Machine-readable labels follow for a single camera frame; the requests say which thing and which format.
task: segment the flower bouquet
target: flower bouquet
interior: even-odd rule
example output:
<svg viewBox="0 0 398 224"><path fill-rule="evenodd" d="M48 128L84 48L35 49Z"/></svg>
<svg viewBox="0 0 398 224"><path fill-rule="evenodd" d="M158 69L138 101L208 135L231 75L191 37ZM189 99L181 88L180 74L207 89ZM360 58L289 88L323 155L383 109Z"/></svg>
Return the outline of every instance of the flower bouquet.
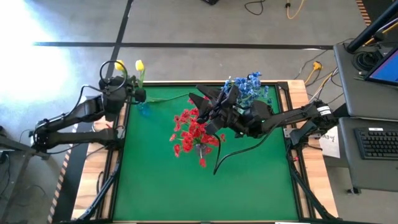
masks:
<svg viewBox="0 0 398 224"><path fill-rule="evenodd" d="M212 148L210 146L218 146L219 142L214 136L206 134L206 124L197 123L198 115L199 111L197 108L192 110L185 109L180 116L175 115L175 133L170 137L170 141L181 141L180 144L174 145L176 157L180 157L181 148L184 152L194 150L200 158L199 164L202 167L206 167L205 156L211 153ZM225 141L225 134L222 134L220 138Z"/></svg>
<svg viewBox="0 0 398 224"><path fill-rule="evenodd" d="M228 94L229 89L232 85L236 85L239 87L239 91L241 94L238 96L238 104L242 107L250 106L254 100L258 99L259 97L267 98L267 103L271 104L271 98L268 98L268 86L264 86L261 88L261 81L259 77L261 74L259 72L254 72L248 75L247 78L235 78L231 80L229 78L225 81L224 84L224 92Z"/></svg>

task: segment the black metal frame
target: black metal frame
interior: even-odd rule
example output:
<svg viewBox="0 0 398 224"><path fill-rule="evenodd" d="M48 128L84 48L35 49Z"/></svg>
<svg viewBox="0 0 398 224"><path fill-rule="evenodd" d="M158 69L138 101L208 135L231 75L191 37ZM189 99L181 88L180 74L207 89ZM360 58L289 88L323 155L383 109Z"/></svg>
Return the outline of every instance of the black metal frame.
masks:
<svg viewBox="0 0 398 224"><path fill-rule="evenodd" d="M145 86L192 86L192 85L196 85L196 84L203 84L203 85L210 85L210 86L220 86L223 85L224 82L223 81L208 81L208 82L196 82L196 81L192 81L192 82L151 82L151 83L145 83ZM276 89L276 95L277 95L277 100L278 100L278 105L279 105L279 111L283 111L283 106L282 106L282 97L280 95L280 91L279 90L283 90L285 93L285 97L287 100L287 107L288 110L292 109L292 100L290 98L290 92L289 92L289 86L287 84L287 82L269 82L269 83L261 83L262 85L269 85L269 86L275 86ZM128 122L129 122L129 112L131 109L131 105L127 105L126 106L126 112L125 112L125 116L124 116L124 128L126 128L126 133L125 135L127 135L127 126L128 126ZM122 162L123 162L123 150L124 148L121 148L119 150L119 158L120 158L120 166L122 166ZM111 167L111 161L112 161L112 156L113 156L113 152L109 151L108 152L108 156L106 159L106 164L105 164L105 169L108 170L109 173L109 168ZM307 173L305 171L305 164L303 162L303 154L299 153L299 151L297 151L297 157L299 162L299 166L300 166L300 172L302 175L302 178L305 180L306 184L308 185L308 177L307 177ZM115 203L116 203L116 197L117 197L117 189L118 189L118 184L119 184L119 177L116 179L113 189L112 189L112 193L111 193L111 204L109 206L109 212L108 212L108 220L112 220L113 221L113 214L114 214L114 208L115 208ZM302 204L301 204L301 200L300 200L300 193L299 193L299 187L298 187L298 183L295 181L295 179L292 177L292 187L293 187L293 192L294 192L294 199L295 199L295 204L296 204L296 211L297 211L297 216L298 216L298 221L302 220L304 217L303 215L303 208L302 208ZM309 200L307 199L307 206L308 206L308 210L309 211L313 211L310 212L310 218L315 218L315 212L314 212L314 208L313 206L309 203ZM97 211L97 217L99 218L102 214L102 206L98 209Z"/></svg>

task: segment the yellow tulip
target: yellow tulip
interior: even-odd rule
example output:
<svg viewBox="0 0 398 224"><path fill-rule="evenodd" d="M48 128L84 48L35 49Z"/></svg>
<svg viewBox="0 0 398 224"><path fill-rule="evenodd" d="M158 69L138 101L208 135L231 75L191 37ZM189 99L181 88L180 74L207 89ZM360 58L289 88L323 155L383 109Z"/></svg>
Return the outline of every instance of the yellow tulip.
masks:
<svg viewBox="0 0 398 224"><path fill-rule="evenodd" d="M136 61L136 70L137 71L144 71L145 67L144 67L144 63L142 62L142 60L137 60Z"/></svg>
<svg viewBox="0 0 398 224"><path fill-rule="evenodd" d="M120 62L122 65L124 65L122 60L117 60L117 62ZM116 68L116 70L124 71L123 66L120 63L117 63L117 62L114 63L114 67Z"/></svg>

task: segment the black keyboard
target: black keyboard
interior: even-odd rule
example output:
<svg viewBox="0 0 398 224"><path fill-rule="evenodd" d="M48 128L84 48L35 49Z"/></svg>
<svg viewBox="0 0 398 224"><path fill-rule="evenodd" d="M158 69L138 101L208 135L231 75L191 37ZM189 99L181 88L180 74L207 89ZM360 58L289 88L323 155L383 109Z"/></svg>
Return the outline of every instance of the black keyboard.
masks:
<svg viewBox="0 0 398 224"><path fill-rule="evenodd" d="M398 129L357 128L354 131L363 159L398 160Z"/></svg>

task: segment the green table surface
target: green table surface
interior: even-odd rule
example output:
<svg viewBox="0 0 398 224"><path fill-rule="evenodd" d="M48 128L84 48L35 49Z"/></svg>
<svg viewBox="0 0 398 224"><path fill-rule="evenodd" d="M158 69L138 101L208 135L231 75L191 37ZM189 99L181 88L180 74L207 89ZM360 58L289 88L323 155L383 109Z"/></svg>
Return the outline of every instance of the green table surface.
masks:
<svg viewBox="0 0 398 224"><path fill-rule="evenodd" d="M147 96L173 98L200 94L192 86L147 86ZM272 108L278 112L275 86L269 88ZM297 220L297 211L285 158L282 129L259 148L224 161L213 175L216 147L199 165L195 151L174 156L169 138L174 115L193 108L188 96L149 103L144 116L133 107L129 114L121 173L114 210L117 221L254 221ZM257 144L260 139L235 139L222 129L226 142L221 156Z"/></svg>

